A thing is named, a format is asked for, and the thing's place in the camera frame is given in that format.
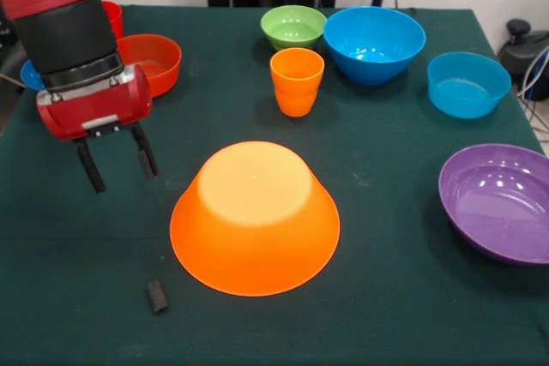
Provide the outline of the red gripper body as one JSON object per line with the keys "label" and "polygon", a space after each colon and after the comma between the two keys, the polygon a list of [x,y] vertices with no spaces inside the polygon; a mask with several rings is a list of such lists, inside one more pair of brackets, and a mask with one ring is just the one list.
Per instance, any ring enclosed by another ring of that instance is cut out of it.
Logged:
{"label": "red gripper body", "polygon": [[59,140],[71,141],[111,123],[130,124],[147,117],[152,94],[142,68],[132,64],[110,78],[72,91],[36,95],[38,113]]}

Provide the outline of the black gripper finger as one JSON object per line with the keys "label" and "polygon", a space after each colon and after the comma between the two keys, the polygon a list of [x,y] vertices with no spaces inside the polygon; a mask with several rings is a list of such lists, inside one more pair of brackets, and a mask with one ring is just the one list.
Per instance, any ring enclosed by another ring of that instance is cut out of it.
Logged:
{"label": "black gripper finger", "polygon": [[137,156],[145,176],[148,179],[158,177],[160,175],[160,168],[142,126],[138,122],[132,123],[130,125],[130,132],[136,142],[138,148]]}
{"label": "black gripper finger", "polygon": [[97,194],[103,193],[106,190],[106,186],[89,151],[87,140],[85,138],[76,139],[74,140],[74,143],[82,167],[84,168],[94,191]]}

